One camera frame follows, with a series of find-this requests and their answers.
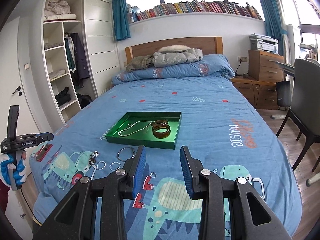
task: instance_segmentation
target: chair backrest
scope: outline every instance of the chair backrest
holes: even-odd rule
[[[315,135],[320,135],[320,67],[308,60],[294,62],[292,112]]]

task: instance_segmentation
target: gloved hand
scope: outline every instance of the gloved hand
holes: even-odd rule
[[[13,173],[13,178],[16,181],[16,185],[22,185],[26,179],[26,157],[27,152],[23,150],[21,160],[18,163],[17,170]],[[13,163],[13,157],[10,154],[0,154],[0,179],[1,181],[10,187],[11,182],[8,173],[8,164]]]

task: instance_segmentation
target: green metallic box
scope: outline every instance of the green metallic box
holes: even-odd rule
[[[121,137],[118,135],[120,130],[128,128],[128,124],[134,124],[137,121],[156,121],[168,120],[171,128],[171,133],[167,138],[156,138],[152,133],[152,126],[128,135]],[[174,150],[177,144],[178,133],[181,123],[181,112],[127,112],[106,134],[106,139],[110,143],[126,144],[126,145],[144,145],[150,148],[172,149]],[[137,131],[148,125],[147,122],[137,123],[132,129],[124,131],[123,134]]]

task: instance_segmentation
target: wooden headboard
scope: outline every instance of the wooden headboard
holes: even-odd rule
[[[126,47],[125,54],[127,62],[129,63],[134,57],[151,55],[162,47],[176,44],[201,49],[203,55],[223,54],[222,37],[188,37],[153,41]]]

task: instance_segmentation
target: door handle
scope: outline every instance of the door handle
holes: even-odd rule
[[[21,87],[18,86],[17,89],[12,93],[12,95],[13,95],[15,92],[20,91],[20,90],[21,90]]]

